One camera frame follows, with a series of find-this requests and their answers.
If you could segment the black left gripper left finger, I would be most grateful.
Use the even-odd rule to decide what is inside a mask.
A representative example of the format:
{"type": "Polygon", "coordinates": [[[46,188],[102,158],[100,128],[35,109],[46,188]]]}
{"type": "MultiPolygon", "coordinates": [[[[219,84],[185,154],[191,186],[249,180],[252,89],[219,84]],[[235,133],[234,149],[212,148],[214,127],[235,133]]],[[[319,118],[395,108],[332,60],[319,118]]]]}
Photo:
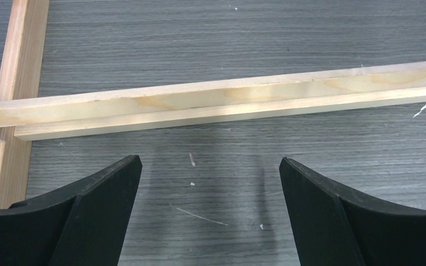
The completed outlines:
{"type": "Polygon", "coordinates": [[[117,265],[141,171],[130,155],[0,209],[0,265],[117,265]]]}

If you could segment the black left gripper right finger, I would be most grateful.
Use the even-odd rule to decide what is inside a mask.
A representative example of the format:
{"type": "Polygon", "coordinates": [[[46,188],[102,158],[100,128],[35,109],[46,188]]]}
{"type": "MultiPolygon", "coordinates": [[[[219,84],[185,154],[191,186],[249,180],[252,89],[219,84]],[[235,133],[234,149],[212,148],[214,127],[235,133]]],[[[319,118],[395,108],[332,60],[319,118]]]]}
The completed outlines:
{"type": "Polygon", "coordinates": [[[279,172],[301,265],[426,265],[426,210],[371,196],[291,158],[279,172]]]}

